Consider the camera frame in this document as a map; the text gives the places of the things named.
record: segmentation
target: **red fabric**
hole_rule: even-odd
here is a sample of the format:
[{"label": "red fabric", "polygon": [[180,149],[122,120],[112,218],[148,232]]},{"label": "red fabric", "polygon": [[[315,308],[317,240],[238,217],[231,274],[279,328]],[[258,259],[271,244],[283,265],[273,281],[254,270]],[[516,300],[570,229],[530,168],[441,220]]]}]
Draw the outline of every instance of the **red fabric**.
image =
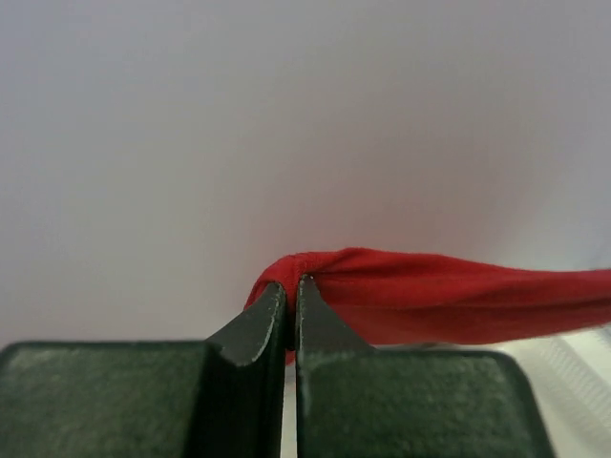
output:
[{"label": "red fabric", "polygon": [[371,344],[488,344],[611,322],[611,270],[531,271],[365,248],[281,258],[246,307],[277,281],[294,311],[303,274]]}]

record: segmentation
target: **gray background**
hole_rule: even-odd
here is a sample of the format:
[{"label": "gray background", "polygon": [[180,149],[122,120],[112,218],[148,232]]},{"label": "gray background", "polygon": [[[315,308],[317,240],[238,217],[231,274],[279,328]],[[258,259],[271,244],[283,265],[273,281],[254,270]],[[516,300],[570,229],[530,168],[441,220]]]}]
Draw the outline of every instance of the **gray background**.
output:
[{"label": "gray background", "polygon": [[204,337],[304,250],[605,265],[610,14],[1,2],[0,345]]}]

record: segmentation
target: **cloth fold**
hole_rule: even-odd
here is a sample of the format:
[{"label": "cloth fold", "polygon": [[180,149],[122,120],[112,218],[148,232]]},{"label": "cloth fold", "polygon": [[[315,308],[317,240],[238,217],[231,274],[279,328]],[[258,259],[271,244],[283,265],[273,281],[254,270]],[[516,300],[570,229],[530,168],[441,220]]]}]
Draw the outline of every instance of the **cloth fold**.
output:
[{"label": "cloth fold", "polygon": [[490,344],[611,322],[611,270],[521,270],[367,248],[281,258],[259,276],[246,307],[276,281],[294,312],[304,274],[370,344]]}]

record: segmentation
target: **red towel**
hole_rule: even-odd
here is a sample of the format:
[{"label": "red towel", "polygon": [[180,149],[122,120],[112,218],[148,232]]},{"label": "red towel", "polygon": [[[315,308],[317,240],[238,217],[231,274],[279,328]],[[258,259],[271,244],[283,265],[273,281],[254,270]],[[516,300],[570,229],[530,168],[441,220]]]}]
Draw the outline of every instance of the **red towel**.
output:
[{"label": "red towel", "polygon": [[314,277],[325,301],[371,344],[489,344],[611,322],[611,270],[543,272],[365,248],[287,256],[267,267],[294,311]]}]

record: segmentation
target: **red cloth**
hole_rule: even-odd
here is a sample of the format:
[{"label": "red cloth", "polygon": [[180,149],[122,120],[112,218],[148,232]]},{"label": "red cloth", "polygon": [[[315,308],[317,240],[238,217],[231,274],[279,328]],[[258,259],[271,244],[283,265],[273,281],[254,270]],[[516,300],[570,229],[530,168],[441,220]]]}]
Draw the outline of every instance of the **red cloth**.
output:
[{"label": "red cloth", "polygon": [[611,322],[611,270],[531,271],[365,248],[281,258],[246,307],[277,281],[294,311],[303,274],[371,344],[488,344]]}]

